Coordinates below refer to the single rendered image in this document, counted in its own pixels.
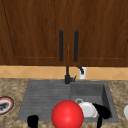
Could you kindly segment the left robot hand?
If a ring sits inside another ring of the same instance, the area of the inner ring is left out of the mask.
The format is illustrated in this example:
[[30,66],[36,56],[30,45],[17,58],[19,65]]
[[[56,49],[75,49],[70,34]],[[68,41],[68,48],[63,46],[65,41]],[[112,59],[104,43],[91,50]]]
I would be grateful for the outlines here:
[[37,115],[31,115],[27,118],[29,128],[38,128],[39,117]]

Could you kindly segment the brown wooden cupboard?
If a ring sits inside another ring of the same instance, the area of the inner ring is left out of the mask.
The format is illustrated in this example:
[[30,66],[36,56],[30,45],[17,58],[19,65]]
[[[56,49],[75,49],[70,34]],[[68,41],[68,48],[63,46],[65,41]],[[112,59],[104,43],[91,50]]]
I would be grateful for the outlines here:
[[128,67],[128,0],[0,0],[0,63]]

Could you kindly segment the white plate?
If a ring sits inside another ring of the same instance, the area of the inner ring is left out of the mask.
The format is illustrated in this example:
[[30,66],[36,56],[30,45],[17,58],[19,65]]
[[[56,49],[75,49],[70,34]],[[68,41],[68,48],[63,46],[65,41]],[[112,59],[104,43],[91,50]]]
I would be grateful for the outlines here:
[[95,118],[98,114],[96,108],[90,102],[81,102],[79,106],[85,118]]

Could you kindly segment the red ball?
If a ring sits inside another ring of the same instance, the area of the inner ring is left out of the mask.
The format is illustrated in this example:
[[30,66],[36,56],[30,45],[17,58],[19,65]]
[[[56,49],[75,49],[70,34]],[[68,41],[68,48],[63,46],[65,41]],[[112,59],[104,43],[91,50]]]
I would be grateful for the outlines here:
[[52,111],[52,123],[55,128],[80,128],[83,123],[83,111],[74,101],[59,102]]

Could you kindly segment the plate with red black rim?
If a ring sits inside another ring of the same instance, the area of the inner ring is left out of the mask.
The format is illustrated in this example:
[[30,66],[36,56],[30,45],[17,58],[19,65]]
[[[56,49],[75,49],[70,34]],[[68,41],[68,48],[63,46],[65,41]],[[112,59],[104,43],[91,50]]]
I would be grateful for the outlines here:
[[0,98],[0,115],[8,113],[14,106],[14,100],[11,97],[4,96]]

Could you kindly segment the white wall socket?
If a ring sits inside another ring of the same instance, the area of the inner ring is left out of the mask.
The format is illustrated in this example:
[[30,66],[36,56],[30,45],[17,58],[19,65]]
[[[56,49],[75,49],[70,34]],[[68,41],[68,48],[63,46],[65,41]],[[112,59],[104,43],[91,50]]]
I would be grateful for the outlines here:
[[79,79],[86,79],[87,67],[82,67],[79,71]]

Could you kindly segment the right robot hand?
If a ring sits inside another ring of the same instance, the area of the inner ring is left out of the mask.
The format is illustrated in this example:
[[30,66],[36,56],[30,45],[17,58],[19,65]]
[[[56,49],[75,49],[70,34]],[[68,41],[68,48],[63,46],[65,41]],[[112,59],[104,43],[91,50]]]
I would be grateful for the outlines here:
[[98,120],[97,120],[97,128],[101,128],[102,121],[104,119],[109,119],[110,115],[111,115],[111,112],[107,107],[102,106],[102,105],[98,105],[97,103],[94,103],[94,107],[96,108],[96,110],[99,114],[99,117],[98,117]]

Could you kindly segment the black tap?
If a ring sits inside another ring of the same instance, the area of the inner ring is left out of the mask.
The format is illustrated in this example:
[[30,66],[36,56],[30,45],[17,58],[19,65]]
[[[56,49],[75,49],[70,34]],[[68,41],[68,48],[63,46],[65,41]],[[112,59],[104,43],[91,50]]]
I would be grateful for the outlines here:
[[66,66],[66,75],[65,75],[65,84],[70,84],[71,82],[75,82],[77,75],[73,78],[69,75],[69,67]]

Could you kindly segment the white round thing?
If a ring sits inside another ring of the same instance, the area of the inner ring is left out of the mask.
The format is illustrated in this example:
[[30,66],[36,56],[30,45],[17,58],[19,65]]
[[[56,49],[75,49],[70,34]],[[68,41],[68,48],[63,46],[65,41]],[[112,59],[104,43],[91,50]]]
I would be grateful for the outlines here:
[[126,105],[124,108],[124,115],[128,119],[128,105]]

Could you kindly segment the grey sink with draining board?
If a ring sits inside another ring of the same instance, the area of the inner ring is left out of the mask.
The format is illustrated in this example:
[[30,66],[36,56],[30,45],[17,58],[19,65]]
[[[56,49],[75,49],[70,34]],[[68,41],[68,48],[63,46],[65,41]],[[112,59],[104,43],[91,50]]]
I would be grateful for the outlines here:
[[26,120],[29,115],[37,115],[40,121],[50,121],[57,103],[78,98],[107,107],[111,117],[104,123],[119,122],[106,81],[76,81],[66,85],[63,80],[30,80],[17,119]]

